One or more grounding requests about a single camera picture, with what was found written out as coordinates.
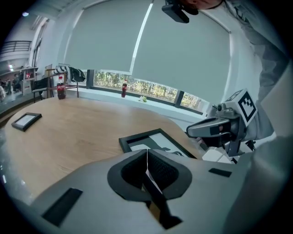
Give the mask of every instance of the balcony railing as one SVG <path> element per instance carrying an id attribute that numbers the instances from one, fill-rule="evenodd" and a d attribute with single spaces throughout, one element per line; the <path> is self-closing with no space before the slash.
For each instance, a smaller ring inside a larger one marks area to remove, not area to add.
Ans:
<path id="1" fill-rule="evenodd" d="M 31 43 L 32 43 L 31 41 L 4 42 L 1 49 L 1 54 L 16 52 L 16 51 L 29 51 Z"/>

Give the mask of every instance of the wooden table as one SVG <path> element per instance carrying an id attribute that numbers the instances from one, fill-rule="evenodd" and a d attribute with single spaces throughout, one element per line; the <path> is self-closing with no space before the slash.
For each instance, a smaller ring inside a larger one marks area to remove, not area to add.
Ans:
<path id="1" fill-rule="evenodd" d="M 11 123 L 26 112 L 43 117 L 21 132 Z M 145 109 L 80 98 L 49 98 L 27 106 L 9 120 L 5 134 L 11 160 L 35 198 L 78 167 L 122 154 L 118 138 L 156 128 L 200 158 L 170 119 Z"/>

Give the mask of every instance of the roller shade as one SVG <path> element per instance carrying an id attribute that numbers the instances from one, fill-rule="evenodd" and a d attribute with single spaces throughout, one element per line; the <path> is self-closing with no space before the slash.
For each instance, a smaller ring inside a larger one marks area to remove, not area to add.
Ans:
<path id="1" fill-rule="evenodd" d="M 177 23 L 162 12 L 164 3 L 154 2 L 132 76 L 219 103 L 228 77 L 229 33 L 203 13 Z"/>
<path id="2" fill-rule="evenodd" d="M 64 63 L 79 69 L 130 70 L 133 51 L 151 0 L 111 0 L 85 9 Z"/>

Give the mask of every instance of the picture in frame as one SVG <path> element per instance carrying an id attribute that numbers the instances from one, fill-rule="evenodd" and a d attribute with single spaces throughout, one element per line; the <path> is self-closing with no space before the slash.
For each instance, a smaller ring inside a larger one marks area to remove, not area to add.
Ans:
<path id="1" fill-rule="evenodd" d="M 38 119 L 42 117 L 41 114 L 25 113 L 23 116 L 15 120 L 11 125 L 12 127 L 25 132 L 32 126 Z"/>
<path id="2" fill-rule="evenodd" d="M 168 153 L 196 159 L 195 156 L 160 128 L 119 138 L 119 144 L 124 153 L 139 149 L 160 149 Z"/>

